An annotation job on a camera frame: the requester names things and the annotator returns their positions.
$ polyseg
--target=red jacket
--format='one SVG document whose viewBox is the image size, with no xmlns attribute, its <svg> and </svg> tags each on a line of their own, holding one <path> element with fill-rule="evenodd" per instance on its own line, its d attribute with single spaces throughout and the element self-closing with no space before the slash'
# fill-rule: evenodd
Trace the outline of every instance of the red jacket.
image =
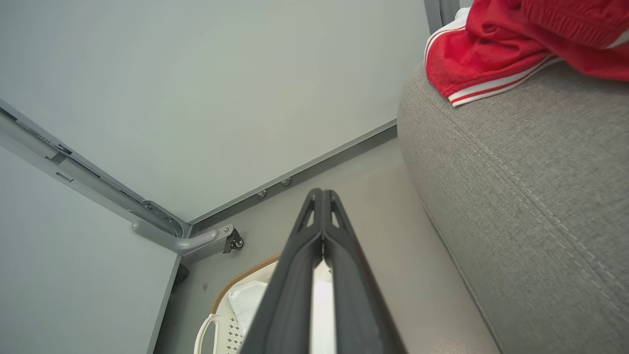
<svg viewBox="0 0 629 354">
<path fill-rule="evenodd" d="M 629 81 L 629 0 L 475 0 L 469 14 L 428 39 L 424 65 L 458 106 L 562 60 L 587 75 Z"/>
</svg>

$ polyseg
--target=gray sofa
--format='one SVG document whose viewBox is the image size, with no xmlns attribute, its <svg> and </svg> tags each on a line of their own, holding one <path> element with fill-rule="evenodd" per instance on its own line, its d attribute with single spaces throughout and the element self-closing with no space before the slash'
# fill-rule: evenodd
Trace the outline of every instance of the gray sofa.
<svg viewBox="0 0 629 354">
<path fill-rule="evenodd" d="M 503 353 L 629 353 L 629 84 L 562 63 L 452 108 L 420 66 L 398 136 Z"/>
</svg>

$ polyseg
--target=basket handle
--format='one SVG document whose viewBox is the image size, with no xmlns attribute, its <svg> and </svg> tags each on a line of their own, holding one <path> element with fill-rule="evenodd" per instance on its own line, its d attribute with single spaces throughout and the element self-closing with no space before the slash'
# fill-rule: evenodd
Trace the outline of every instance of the basket handle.
<svg viewBox="0 0 629 354">
<path fill-rule="evenodd" d="M 201 345 L 203 344 L 203 338 L 205 337 L 205 332 L 208 330 L 210 323 L 214 323 L 214 348 L 212 350 L 212 353 L 216 354 L 216 347 L 218 345 L 218 321 L 214 319 L 215 316 L 216 314 L 209 314 L 208 318 L 203 321 L 201 328 L 199 328 L 197 338 L 194 341 L 194 354 L 201 354 Z"/>
</svg>

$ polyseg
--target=wicker rim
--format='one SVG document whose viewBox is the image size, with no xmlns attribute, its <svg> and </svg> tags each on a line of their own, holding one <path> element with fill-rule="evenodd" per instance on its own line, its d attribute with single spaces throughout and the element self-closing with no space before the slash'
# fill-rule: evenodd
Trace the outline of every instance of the wicker rim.
<svg viewBox="0 0 629 354">
<path fill-rule="evenodd" d="M 218 304 L 221 303 L 221 301 L 223 300 L 223 297 L 225 297 L 225 294 L 227 294 L 227 292 L 232 286 L 234 286 L 240 280 L 247 278 L 249 275 L 255 273 L 256 271 L 259 271 L 260 269 L 266 267 L 267 265 L 277 262 L 277 260 L 279 260 L 280 254 L 281 253 L 278 253 L 275 256 L 269 257 L 266 260 L 261 261 L 255 266 L 243 271 L 241 274 L 234 277 L 234 279 L 232 279 L 229 283 L 227 283 L 227 286 L 225 286 L 223 290 L 221 290 L 221 292 L 218 293 L 218 296 L 216 297 L 216 300 L 214 300 L 214 304 L 212 305 L 212 310 L 210 311 L 210 313 L 216 314 L 216 311 L 218 311 Z"/>
</svg>

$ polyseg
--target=gray wall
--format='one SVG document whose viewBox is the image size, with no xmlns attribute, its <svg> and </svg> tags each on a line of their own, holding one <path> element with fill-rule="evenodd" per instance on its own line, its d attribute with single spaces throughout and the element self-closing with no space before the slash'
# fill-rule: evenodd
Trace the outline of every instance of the gray wall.
<svg viewBox="0 0 629 354">
<path fill-rule="evenodd" d="M 0 133 L 0 353 L 146 353 L 177 255 L 6 141 Z"/>
</svg>

